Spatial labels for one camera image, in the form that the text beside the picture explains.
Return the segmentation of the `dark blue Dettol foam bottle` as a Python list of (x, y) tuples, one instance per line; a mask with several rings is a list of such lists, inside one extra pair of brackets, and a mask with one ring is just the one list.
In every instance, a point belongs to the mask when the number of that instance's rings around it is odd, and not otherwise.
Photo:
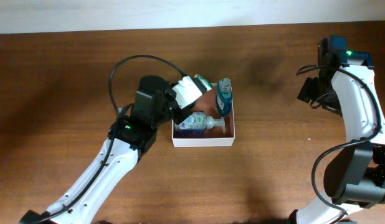
[(214, 138), (227, 132), (224, 117), (213, 118), (203, 111), (195, 111), (184, 121), (174, 124), (174, 135), (192, 138)]

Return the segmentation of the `green white Dettol soap bar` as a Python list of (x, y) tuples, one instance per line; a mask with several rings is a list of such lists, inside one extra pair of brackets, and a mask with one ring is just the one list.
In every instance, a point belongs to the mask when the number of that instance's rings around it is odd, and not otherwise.
[(195, 74), (194, 79), (200, 83), (200, 85), (202, 86), (202, 89), (204, 89), (205, 91), (212, 90), (212, 84), (208, 82), (200, 74)]

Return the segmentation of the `teal Listerine mouthwash bottle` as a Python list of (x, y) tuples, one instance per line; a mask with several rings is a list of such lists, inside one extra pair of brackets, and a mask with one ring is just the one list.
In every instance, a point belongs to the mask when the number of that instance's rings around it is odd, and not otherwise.
[(223, 78), (217, 82), (216, 107), (221, 116), (230, 113), (232, 104), (231, 80)]

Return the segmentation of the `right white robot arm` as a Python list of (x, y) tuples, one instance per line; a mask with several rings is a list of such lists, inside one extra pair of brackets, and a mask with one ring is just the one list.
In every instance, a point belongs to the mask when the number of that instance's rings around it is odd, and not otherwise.
[(321, 153), (311, 168), (316, 197), (294, 210), (289, 223), (341, 223), (352, 213), (385, 204), (385, 119), (367, 52), (319, 50), (298, 99), (342, 116), (346, 141)]

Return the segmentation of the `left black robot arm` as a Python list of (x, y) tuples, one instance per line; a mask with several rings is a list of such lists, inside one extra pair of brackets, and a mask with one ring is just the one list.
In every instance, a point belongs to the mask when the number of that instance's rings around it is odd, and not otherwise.
[(21, 223), (91, 223), (116, 184), (156, 141), (158, 126), (181, 122), (212, 86), (199, 75), (170, 84), (157, 76), (140, 80), (135, 101), (122, 108), (93, 162), (47, 210), (29, 210)]

